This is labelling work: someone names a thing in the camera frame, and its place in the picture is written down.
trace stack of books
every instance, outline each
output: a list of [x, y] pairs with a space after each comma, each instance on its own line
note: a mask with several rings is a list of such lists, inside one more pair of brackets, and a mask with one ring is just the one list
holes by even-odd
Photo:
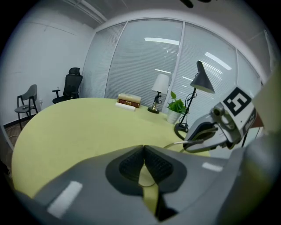
[[141, 97], [131, 94], [119, 94], [117, 102], [125, 105], [134, 106], [136, 108], [140, 107]]

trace black desk lamp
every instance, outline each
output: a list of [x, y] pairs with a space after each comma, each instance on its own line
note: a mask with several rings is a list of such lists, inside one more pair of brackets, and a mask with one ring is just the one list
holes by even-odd
[[204, 70], [202, 62], [197, 61], [196, 64], [197, 64], [198, 74], [196, 75], [196, 77], [193, 79], [193, 81], [190, 84], [190, 86], [194, 87], [192, 96], [191, 96], [190, 101], [188, 103], [187, 109], [184, 113], [184, 116], [182, 117], [181, 121], [179, 123], [177, 123], [174, 127], [174, 131], [175, 131], [176, 135], [182, 140], [184, 140], [184, 137], [180, 135], [179, 131], [184, 131], [186, 133], [188, 131], [187, 126], [186, 126], [186, 124], [183, 124], [183, 121], [184, 121], [184, 118], [189, 111], [189, 107], [190, 107], [192, 99], [195, 95], [196, 89], [202, 90], [202, 91], [207, 92], [207, 93], [212, 93], [212, 94], [215, 93], [214, 88], [213, 88], [213, 86], [212, 86], [212, 84], [211, 84], [211, 82], [210, 82], [210, 80], [209, 80], [209, 78], [208, 78], [208, 76], [207, 76], [207, 74]]

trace chair headrest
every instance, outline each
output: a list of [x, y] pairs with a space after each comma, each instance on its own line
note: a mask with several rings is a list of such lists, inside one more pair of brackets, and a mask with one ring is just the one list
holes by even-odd
[[80, 75], [80, 68], [78, 68], [78, 67], [72, 67], [72, 68], [70, 68], [69, 74]]

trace table lamp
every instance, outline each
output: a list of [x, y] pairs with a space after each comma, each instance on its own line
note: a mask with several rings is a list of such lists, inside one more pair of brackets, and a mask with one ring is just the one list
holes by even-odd
[[185, 116], [188, 114], [190, 104], [196, 93], [196, 89], [199, 89], [199, 90], [207, 92], [207, 93], [212, 93], [212, 94], [215, 93], [214, 88], [205, 72], [202, 62], [197, 61], [196, 65], [197, 65], [198, 74], [193, 79], [193, 81], [190, 83], [190, 86], [194, 87], [192, 96], [188, 103], [187, 109], [184, 113], [184, 116], [182, 117], [181, 121], [179, 123], [177, 123], [174, 127], [174, 131], [175, 131], [176, 135], [182, 140], [184, 140], [184, 137], [182, 135], [180, 135], [179, 131], [184, 131], [187, 133], [187, 125], [183, 124], [183, 121], [184, 121]]
[[148, 111], [150, 111], [152, 113], [160, 112], [156, 108], [156, 106], [159, 102], [160, 102], [160, 104], [162, 103], [162, 101], [159, 100], [159, 98], [161, 97], [160, 93], [167, 94], [168, 87], [169, 87], [169, 77], [164, 74], [159, 74], [152, 87], [152, 90], [158, 92], [158, 94], [155, 96], [153, 105], [152, 105], [152, 107], [148, 108]]

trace office chair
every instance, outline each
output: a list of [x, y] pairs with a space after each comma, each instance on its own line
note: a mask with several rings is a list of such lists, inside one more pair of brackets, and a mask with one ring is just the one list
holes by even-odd
[[[22, 106], [19, 106], [18, 100], [21, 99], [22, 101]], [[31, 110], [35, 109], [36, 114], [38, 113], [35, 101], [37, 99], [37, 85], [33, 84], [30, 86], [27, 92], [25, 92], [22, 95], [19, 95], [17, 97], [17, 108], [14, 110], [16, 113], [18, 113], [18, 121], [19, 121], [19, 126], [22, 130], [22, 124], [21, 124], [21, 118], [20, 118], [20, 113], [26, 113], [27, 117], [31, 119]], [[24, 104], [24, 100], [28, 100], [28, 105]]]
[[59, 89], [53, 90], [56, 92], [57, 97], [53, 99], [53, 103], [59, 103], [67, 101], [74, 98], [79, 98], [78, 88], [82, 81], [82, 76], [80, 75], [80, 68], [73, 67], [70, 68], [69, 74], [65, 77], [65, 88], [63, 90], [63, 96], [58, 96]]

